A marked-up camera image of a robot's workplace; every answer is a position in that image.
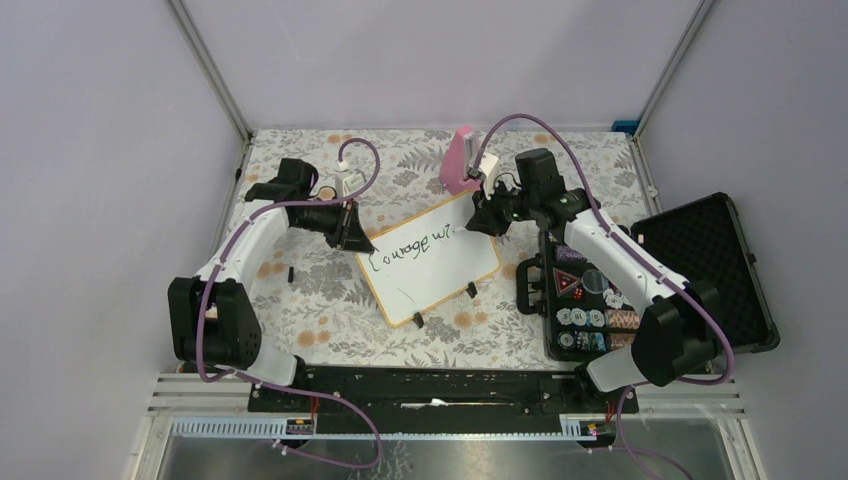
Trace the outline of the yellow framed whiteboard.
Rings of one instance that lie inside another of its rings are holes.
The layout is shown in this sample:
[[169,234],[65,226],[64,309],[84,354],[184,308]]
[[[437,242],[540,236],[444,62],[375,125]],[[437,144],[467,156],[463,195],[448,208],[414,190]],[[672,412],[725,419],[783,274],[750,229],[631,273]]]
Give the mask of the yellow framed whiteboard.
[[492,237],[452,234],[472,216],[472,195],[464,192],[410,217],[372,239],[374,252],[356,255],[389,326],[412,321],[500,269]]

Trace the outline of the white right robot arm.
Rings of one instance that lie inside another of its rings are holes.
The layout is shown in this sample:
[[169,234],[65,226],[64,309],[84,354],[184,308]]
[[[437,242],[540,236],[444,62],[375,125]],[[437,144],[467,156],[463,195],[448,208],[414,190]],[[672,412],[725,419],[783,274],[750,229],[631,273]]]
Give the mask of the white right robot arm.
[[621,387],[694,383],[691,372],[719,354],[726,357],[726,369],[713,382],[730,380],[736,358],[713,315],[720,303],[716,289],[688,280],[649,255],[613,224],[587,183],[566,189],[549,150],[524,152],[515,162],[519,182],[508,188],[498,178],[497,159],[477,154],[469,174],[481,189],[473,196],[467,230],[501,236],[512,223],[532,220],[586,257],[641,317],[631,345],[583,365],[586,377],[573,386],[577,405],[597,412]]

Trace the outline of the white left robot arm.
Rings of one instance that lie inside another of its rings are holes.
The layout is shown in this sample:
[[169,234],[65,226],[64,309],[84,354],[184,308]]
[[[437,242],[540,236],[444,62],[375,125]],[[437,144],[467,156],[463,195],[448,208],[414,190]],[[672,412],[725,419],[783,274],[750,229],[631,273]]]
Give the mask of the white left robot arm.
[[264,341],[249,298],[251,285],[277,240],[288,230],[320,233],[329,247],[371,253],[355,199],[319,200],[317,169],[298,159],[281,161],[277,175],[245,195],[239,225],[192,277],[177,277],[167,299],[177,359],[232,370],[272,383],[272,398],[288,411],[309,401],[310,385],[297,374],[299,360]]

